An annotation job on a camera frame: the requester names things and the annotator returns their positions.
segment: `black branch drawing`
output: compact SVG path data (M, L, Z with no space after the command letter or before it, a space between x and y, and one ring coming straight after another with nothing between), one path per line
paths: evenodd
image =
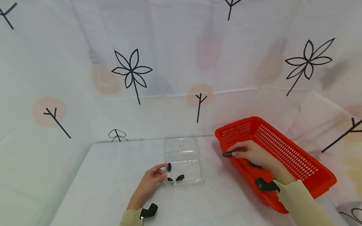
M121 141L121 138L124 139L124 140L126 140L126 141L128 141L128 140L125 138L126 133L123 132L123 131L120 131L120 130L118 130L118 129L113 129L113 130L111 130L111 131L109 132L108 136L109 136L110 138L113 138L112 142L113 142L115 139L117 139L117 138L118 138L119 141Z
M333 141L330 145L328 145L325 149L323 149L322 153L325 152L327 149L329 149L330 147L332 147L335 143L337 143L338 141L340 141L343 137L347 136L347 134L349 133L361 133L362 130L354 130L357 126L359 126L362 123L362 120L360 120L359 122L355 122L354 118L352 118L352 127L349 128L349 130L347 130L345 133L343 133L340 137L338 137L335 141Z
M347 217L350 217L351 219L355 220L357 223L359 223L360 225L362 225L362 221L361 221L358 217L356 217L356 215L354 214L354 212L355 212L356 210L359 210L359 211L362 213L362 209L360 209L360 208L352 208L352 209L351 209L351 214L352 214L352 216L350 216L350 215L348 215L348 214L346 214L346 213L343 213L343 212L339 212L339 214L345 215L345 216L347 216Z
M151 72L153 69L146 66L138 66L139 62L139 55L138 55L138 49L133 51L133 53L130 56L130 60L128 61L124 56L122 56L119 52L114 51L115 56L117 57L118 62L122 65L122 67L116 67L112 70L115 74L120 74L123 76L126 76L125 78L125 85L126 89L128 89L132 84L135 87L138 104L141 105L141 102L139 101L138 97L138 91L136 83L138 83L140 86L147 88L146 82L142 78L141 74L147 74Z
M8 25L11 27L11 29L14 29L14 27L11 25L10 21L8 20L8 18L6 17L6 15L15 8L15 6L17 5L17 3L14 3L6 12L3 12L2 9L0 8L0 16L3 16L4 19L6 20L6 22L8 23Z
M199 115L200 115L200 107L201 107L201 103L206 99L206 97L204 97L202 100L201 100L201 96L202 96L202 93L200 93L200 96L198 95L195 95L198 99L199 99L199 110L197 111L197 121L196 123L199 123Z
M71 139L71 137L69 136L69 134L67 133L67 131L63 128L63 126L61 126L61 124L59 123L59 121L56 119L56 108L54 109L54 114L51 113L49 111L48 108L45 108L47 112L43 113L44 115L50 115L54 121L58 124L58 126L64 131L64 133L69 137L69 139Z
M231 14L231 8L236 5L238 2L240 2L241 0L237 0L236 2L234 2L234 0L231 0L231 3L228 0L225 0L226 3L229 5L230 9L229 9L229 17L227 18L227 20L230 20L230 14Z
M306 46L304 47L303 57L293 57L285 60L285 62L289 65L298 66L287 77L287 79L291 79L298 76L292 88L287 93L287 96L292 91L302 74L304 74L304 77L309 80L313 75L314 66L327 64L332 61L332 58L320 55L322 55L330 47L334 40L335 38L332 38L331 40L325 42L315 51L313 43L308 40Z

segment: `sleeve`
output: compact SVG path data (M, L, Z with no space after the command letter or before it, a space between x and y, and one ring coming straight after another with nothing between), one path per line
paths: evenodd
M284 185L274 180L280 188L279 201L289 211L297 226L333 226L334 223L321 210L301 180Z
M143 226L143 222L140 220L142 208L138 210L126 210L123 213L119 226Z

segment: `white table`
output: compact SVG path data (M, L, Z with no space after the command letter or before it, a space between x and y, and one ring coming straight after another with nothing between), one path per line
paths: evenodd
M144 172L163 163L163 141L93 144L51 226L115 226ZM159 209L144 225L294 225L289 214L265 207L215 137L198 137L206 180L201 184L160 184L145 204ZM318 204L338 226L347 226L327 197Z

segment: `red mesh basket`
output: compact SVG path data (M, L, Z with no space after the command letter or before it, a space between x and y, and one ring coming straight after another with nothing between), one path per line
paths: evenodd
M224 152L236 142L253 140L282 162L296 179L300 179L315 199L337 182L331 171L259 117L250 117L223 126L215 131L215 136ZM280 213L288 213L279 202L276 191L265 192L255 184L259 177L266 182L274 180L268 170L253 167L246 159L230 160L264 205L271 206Z

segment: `hand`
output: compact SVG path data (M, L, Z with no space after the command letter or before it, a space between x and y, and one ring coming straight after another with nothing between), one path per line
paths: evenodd
M167 163L159 164L144 174L136 191L133 193L127 210L138 210L155 190L157 184L166 179L167 174L161 169L166 167Z
M284 185L295 181L293 175L278 159L252 140L238 142L231 146L228 151L234 151L232 155L236 158L246 158L252 163L271 171L275 179Z

